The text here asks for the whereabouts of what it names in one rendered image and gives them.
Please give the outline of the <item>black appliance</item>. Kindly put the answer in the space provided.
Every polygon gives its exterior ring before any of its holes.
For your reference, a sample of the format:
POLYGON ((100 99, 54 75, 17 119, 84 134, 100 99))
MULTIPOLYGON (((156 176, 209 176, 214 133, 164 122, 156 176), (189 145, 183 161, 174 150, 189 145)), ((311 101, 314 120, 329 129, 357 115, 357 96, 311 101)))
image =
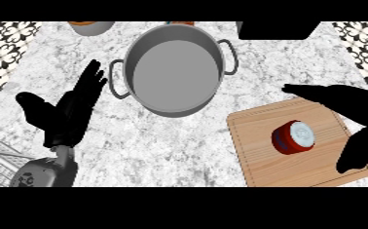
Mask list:
POLYGON ((239 40, 302 40, 319 25, 317 21, 237 21, 239 40))

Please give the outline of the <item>grey metal pot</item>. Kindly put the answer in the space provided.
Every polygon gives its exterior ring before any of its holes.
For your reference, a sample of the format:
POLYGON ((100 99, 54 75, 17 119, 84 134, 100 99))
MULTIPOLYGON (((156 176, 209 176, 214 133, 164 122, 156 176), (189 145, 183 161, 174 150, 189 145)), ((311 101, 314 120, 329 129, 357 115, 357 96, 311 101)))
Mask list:
POLYGON ((113 97, 132 97, 162 117, 180 118, 198 112, 215 95, 223 77, 234 74, 226 69, 220 48, 227 42, 180 23, 147 30, 125 57, 113 61, 122 66, 127 87, 127 92, 113 97))

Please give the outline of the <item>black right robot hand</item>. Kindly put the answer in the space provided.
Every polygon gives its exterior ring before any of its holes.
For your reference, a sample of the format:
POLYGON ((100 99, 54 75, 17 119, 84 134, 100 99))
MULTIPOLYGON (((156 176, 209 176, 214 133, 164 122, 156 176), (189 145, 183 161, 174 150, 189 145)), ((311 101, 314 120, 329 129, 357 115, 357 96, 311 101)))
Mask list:
POLYGON ((345 142, 336 160, 336 172, 363 169, 368 166, 368 111, 363 110, 363 104, 368 104, 368 90, 345 85, 285 84, 282 91, 320 103, 362 126, 345 142))

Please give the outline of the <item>wooden cutting board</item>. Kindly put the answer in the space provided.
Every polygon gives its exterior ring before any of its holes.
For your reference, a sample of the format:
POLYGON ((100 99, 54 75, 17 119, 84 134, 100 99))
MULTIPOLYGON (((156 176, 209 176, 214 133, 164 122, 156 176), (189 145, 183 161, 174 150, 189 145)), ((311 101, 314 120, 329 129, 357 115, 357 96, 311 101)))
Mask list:
POLYGON ((227 126, 248 186, 339 186, 368 177, 368 168, 336 172, 350 132, 322 104, 292 98, 232 113, 227 126), (308 151, 285 155, 273 147, 271 131, 291 120, 310 126, 316 144, 308 151))

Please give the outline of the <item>red can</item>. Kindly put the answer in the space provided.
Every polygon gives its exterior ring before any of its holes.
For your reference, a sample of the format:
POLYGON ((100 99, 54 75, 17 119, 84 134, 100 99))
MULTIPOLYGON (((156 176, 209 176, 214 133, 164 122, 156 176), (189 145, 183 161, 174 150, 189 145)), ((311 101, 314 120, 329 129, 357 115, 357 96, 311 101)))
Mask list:
POLYGON ((273 147, 285 155, 308 151, 314 142, 314 133, 301 121, 288 121, 271 132, 273 147))

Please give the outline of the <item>grey bowl with orange rim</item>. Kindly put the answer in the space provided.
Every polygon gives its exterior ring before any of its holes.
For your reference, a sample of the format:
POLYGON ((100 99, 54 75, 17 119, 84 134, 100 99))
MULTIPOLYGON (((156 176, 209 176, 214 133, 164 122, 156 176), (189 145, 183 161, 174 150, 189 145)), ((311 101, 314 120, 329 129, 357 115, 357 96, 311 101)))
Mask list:
POLYGON ((69 21, 75 33, 81 36, 97 36, 104 33, 113 25, 112 21, 69 21))

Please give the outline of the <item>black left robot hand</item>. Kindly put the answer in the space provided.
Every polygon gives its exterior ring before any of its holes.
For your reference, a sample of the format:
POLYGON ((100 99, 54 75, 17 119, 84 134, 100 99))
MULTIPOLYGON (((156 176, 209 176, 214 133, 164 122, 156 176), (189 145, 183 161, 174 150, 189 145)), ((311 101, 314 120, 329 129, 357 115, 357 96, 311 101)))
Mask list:
POLYGON ((73 147, 82 139, 93 106, 107 82, 98 67, 100 62, 93 59, 78 77, 73 89, 63 93, 56 105, 29 92, 16 94, 26 122, 44 131, 45 148, 59 145, 73 147))

